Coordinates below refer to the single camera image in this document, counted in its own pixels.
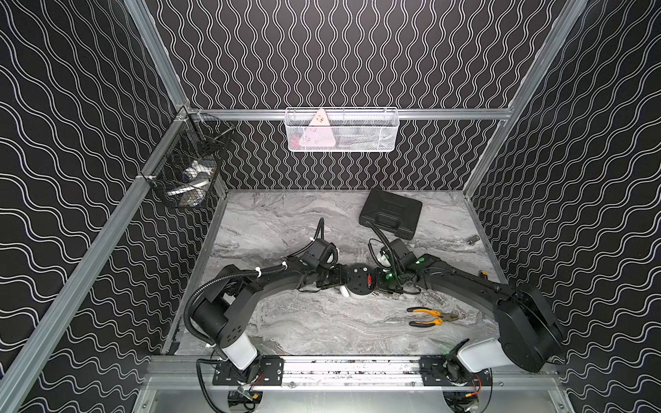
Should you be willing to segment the white twin-bell alarm clock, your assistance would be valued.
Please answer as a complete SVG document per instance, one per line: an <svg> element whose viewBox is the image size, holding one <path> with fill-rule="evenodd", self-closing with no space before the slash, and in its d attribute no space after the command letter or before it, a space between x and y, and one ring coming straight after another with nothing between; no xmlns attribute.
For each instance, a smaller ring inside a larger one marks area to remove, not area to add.
<svg viewBox="0 0 661 413"><path fill-rule="evenodd" d="M355 263L348 266L349 280L345 286L339 287L342 296L349 297L367 297L374 291L374 273L375 268L368 266L366 263ZM367 277L372 275L373 284L368 286Z"/></svg>

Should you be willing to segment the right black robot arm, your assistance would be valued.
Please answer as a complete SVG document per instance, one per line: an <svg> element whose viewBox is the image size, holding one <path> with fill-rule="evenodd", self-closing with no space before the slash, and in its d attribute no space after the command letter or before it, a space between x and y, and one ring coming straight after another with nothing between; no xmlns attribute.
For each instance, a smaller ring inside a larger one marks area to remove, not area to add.
<svg viewBox="0 0 661 413"><path fill-rule="evenodd" d="M497 323L496 337L478 342L464 339L446 355L446 371L452 380L503 366L538 373L549 359L565 355L564 327L538 289L491 282L429 254L416 257L399 239L390 241L376 225L368 227L384 245L385 271L395 280L404 278L423 291L447 294Z"/></svg>

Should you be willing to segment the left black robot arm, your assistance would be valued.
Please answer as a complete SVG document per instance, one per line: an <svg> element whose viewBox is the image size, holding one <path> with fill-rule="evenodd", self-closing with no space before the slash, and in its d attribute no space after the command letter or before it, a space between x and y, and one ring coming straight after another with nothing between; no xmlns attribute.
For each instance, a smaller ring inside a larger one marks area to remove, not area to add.
<svg viewBox="0 0 661 413"><path fill-rule="evenodd" d="M220 351L237 370L251 368L259 352L246 328L258 303L285 291L315 294L344 285L347 269L338 258L337 246L325 239L325 220L320 219L308 244L277 265L253 269L230 265L198 287L184 306L185 328Z"/></svg>

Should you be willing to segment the black plastic tool case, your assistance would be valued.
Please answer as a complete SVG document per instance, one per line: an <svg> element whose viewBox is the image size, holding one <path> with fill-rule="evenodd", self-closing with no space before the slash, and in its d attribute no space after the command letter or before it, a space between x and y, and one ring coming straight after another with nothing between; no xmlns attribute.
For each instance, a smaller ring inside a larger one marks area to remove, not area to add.
<svg viewBox="0 0 661 413"><path fill-rule="evenodd" d="M359 215L358 222L364 227L374 225L404 240L415 237L423 203L412 198L372 189Z"/></svg>

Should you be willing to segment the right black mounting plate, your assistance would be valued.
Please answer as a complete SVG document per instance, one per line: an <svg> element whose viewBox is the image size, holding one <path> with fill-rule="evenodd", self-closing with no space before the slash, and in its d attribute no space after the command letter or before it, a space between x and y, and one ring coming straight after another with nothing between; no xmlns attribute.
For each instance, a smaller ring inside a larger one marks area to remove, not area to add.
<svg viewBox="0 0 661 413"><path fill-rule="evenodd" d="M471 373L458 361L447 361L445 356L423 356L418 366L424 386L454 385L480 388L493 384L489 369Z"/></svg>

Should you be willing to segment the black mounting plate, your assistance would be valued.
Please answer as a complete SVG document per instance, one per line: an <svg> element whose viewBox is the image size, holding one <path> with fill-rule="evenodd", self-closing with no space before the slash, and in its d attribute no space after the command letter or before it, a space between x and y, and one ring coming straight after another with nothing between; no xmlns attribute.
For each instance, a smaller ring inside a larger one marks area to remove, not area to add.
<svg viewBox="0 0 661 413"><path fill-rule="evenodd" d="M423 356L418 366L424 386L454 385L480 388L493 384L489 369L471 373L458 361L447 361L445 356Z"/></svg>
<svg viewBox="0 0 661 413"><path fill-rule="evenodd" d="M230 361L222 361L215 368L212 383L224 386L281 385L284 364L284 359L278 356L258 356L250 366L240 370Z"/></svg>

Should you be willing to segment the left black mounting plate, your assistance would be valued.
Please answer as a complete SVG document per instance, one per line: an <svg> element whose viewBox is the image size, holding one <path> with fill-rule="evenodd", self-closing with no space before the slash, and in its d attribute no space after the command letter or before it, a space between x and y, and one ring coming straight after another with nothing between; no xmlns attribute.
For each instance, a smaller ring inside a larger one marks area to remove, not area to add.
<svg viewBox="0 0 661 413"><path fill-rule="evenodd" d="M284 364L284 359L278 356L258 356L250 366L240 370L230 361L222 361L215 368L212 383L224 386L281 385Z"/></svg>

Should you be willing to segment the pink triangle card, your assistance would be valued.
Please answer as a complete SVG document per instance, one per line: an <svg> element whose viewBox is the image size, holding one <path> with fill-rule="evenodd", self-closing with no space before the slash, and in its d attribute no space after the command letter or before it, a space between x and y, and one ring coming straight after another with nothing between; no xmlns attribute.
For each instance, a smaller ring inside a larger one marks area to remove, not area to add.
<svg viewBox="0 0 661 413"><path fill-rule="evenodd" d="M329 116L325 109L320 108L299 139L299 147L305 150L324 150L334 148L337 144Z"/></svg>

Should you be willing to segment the white items in black basket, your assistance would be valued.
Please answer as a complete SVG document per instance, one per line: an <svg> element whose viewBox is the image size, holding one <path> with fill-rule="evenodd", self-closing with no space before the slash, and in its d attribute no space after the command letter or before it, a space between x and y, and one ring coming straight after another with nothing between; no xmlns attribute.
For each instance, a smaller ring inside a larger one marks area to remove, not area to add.
<svg viewBox="0 0 661 413"><path fill-rule="evenodd" d="M168 190L166 195L180 208L199 206L207 195L215 170L212 161L194 160L182 173L183 183Z"/></svg>

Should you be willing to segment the yellow-handled pliers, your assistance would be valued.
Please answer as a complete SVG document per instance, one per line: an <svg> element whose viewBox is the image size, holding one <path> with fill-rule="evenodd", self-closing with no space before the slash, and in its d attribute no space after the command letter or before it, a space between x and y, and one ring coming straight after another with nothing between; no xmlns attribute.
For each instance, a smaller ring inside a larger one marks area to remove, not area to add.
<svg viewBox="0 0 661 413"><path fill-rule="evenodd" d="M425 320L416 319L409 322L411 327L415 328L431 328L434 326L441 326L445 323L453 323L459 321L461 316L454 313L443 313L442 311L433 310L427 307L416 306L406 309L408 313L418 314L420 316L427 316Z"/></svg>

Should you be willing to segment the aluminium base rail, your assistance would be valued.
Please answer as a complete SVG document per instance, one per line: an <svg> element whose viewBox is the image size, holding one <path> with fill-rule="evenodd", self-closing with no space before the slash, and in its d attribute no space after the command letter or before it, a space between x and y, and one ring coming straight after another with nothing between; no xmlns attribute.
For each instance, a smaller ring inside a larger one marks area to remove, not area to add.
<svg viewBox="0 0 661 413"><path fill-rule="evenodd" d="M200 390L197 356L158 356L150 364L145 390ZM258 377L248 383L257 391L555 391L559 376L552 368L526 373L514 367L471 374L463 386L442 374L441 356L265 356ZM230 370L202 366L209 390L238 390Z"/></svg>

